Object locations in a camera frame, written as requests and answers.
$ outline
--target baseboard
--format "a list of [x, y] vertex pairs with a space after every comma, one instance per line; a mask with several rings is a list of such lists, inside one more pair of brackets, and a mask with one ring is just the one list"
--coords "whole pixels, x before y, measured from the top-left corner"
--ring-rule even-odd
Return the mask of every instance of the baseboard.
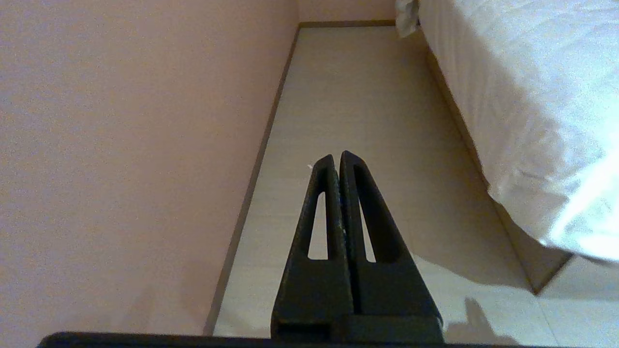
[[395, 20], [338, 20], [335, 22], [301, 22], [301, 28], [393, 27]]
[[217, 317], [219, 316], [219, 311], [222, 306], [223, 295], [226, 290], [226, 285], [228, 285], [228, 279], [230, 278], [230, 273], [232, 272], [232, 265], [234, 263], [234, 258], [236, 256], [236, 249], [238, 248], [239, 241], [241, 240], [241, 233], [243, 232], [243, 227], [245, 226], [245, 220], [247, 219], [247, 213], [249, 212], [249, 205], [251, 203], [251, 198], [254, 195], [254, 189], [256, 188], [256, 182], [258, 180], [258, 174], [260, 173], [260, 167], [262, 166], [262, 159], [264, 158], [264, 152], [266, 151], [267, 142], [269, 141], [269, 136], [271, 134], [271, 128], [273, 127], [273, 120], [275, 119], [275, 112], [277, 111], [277, 105], [279, 104], [279, 99], [282, 96], [282, 90], [284, 89], [284, 82], [286, 81], [286, 75], [288, 74], [288, 69], [290, 67], [290, 62], [292, 61], [292, 54], [295, 51], [295, 47], [297, 45], [297, 38], [299, 37], [300, 27], [297, 27], [297, 32], [295, 33], [295, 38], [290, 45], [290, 52], [288, 53], [288, 59], [286, 60], [286, 65], [282, 71], [282, 76], [279, 80], [279, 86], [277, 88], [277, 92], [275, 93], [275, 98], [273, 100], [273, 105], [271, 106], [271, 113], [269, 115], [269, 120], [267, 122], [267, 126], [264, 130], [264, 135], [262, 136], [262, 142], [260, 143], [260, 149], [258, 150], [258, 156], [256, 157], [256, 162], [254, 163], [254, 168], [251, 172], [251, 178], [249, 179], [249, 185], [247, 187], [247, 191], [245, 192], [245, 197], [243, 198], [243, 204], [241, 206], [241, 212], [239, 213], [238, 220], [236, 221], [235, 229], [230, 240], [230, 245], [228, 246], [228, 251], [226, 253], [226, 258], [223, 262], [223, 268], [219, 275], [219, 281], [217, 282], [217, 287], [215, 288], [215, 295], [213, 296], [213, 301], [210, 306], [210, 311], [206, 319], [206, 323], [204, 325], [203, 334], [206, 336], [212, 336], [215, 331], [215, 324], [217, 322]]

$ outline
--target light wooden floor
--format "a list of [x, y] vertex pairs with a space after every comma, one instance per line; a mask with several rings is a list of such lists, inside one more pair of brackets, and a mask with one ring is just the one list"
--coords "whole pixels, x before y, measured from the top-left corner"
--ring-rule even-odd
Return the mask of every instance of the light wooden floor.
[[[425, 52], [392, 27], [301, 30], [215, 334], [269, 337], [311, 166], [326, 154], [337, 166], [350, 150], [368, 164], [447, 341], [619, 346], [619, 303], [528, 291]], [[324, 257], [325, 238], [312, 243], [311, 256]]]

